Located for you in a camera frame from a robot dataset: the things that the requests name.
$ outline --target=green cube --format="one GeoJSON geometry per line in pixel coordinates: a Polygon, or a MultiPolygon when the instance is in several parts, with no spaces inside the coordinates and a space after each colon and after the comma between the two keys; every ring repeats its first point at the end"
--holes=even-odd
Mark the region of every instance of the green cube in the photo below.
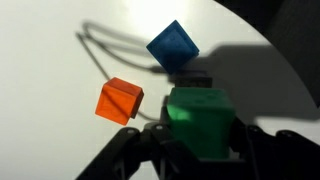
{"type": "Polygon", "coordinates": [[[173,135],[198,158],[228,158],[235,110],[225,91],[173,88],[167,109],[173,135]]]}

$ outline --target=white surface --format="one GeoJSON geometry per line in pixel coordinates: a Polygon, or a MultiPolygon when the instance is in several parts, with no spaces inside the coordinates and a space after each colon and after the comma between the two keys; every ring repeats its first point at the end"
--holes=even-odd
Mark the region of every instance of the white surface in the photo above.
{"type": "MultiPolygon", "coordinates": [[[[1,0],[0,9],[1,179],[74,179],[122,128],[94,114],[106,79],[75,36],[86,20],[135,37],[141,42],[135,49],[145,55],[116,53],[149,66],[157,63],[145,45],[177,19],[201,51],[196,66],[186,68],[210,68],[214,86],[228,91],[240,118],[272,134],[288,127],[320,143],[320,112],[300,79],[259,33],[216,2],[1,0]]],[[[167,77],[90,47],[111,77],[143,87],[140,109],[158,118],[172,88],[167,77]]],[[[146,122],[138,116],[128,126],[142,129],[146,122]]],[[[145,167],[132,179],[155,178],[145,167]]]]}

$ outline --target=cube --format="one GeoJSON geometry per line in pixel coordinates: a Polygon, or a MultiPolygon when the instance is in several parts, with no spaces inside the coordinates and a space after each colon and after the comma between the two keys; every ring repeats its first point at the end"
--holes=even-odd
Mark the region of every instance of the cube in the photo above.
{"type": "Polygon", "coordinates": [[[175,138],[199,158],[228,158],[235,110],[226,92],[210,88],[173,88],[167,110],[175,138]]]}
{"type": "Polygon", "coordinates": [[[152,40],[147,49],[169,74],[199,54],[197,46],[176,20],[152,40]]]}
{"type": "Polygon", "coordinates": [[[130,117],[135,118],[143,95],[141,87],[112,78],[102,87],[95,113],[126,125],[130,117]]]}

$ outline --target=blue cube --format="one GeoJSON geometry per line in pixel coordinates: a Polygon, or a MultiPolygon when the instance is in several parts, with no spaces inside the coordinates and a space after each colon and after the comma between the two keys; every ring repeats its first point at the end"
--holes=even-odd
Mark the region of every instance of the blue cube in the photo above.
{"type": "Polygon", "coordinates": [[[147,49],[169,74],[199,54],[197,46],[176,20],[152,40],[147,49]]]}

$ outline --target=orange cube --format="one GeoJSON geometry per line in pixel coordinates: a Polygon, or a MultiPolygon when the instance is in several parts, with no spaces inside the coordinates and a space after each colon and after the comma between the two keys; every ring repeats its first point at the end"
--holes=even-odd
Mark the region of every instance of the orange cube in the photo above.
{"type": "Polygon", "coordinates": [[[112,78],[103,85],[96,114],[126,125],[130,117],[135,118],[143,95],[141,87],[112,78]]]}

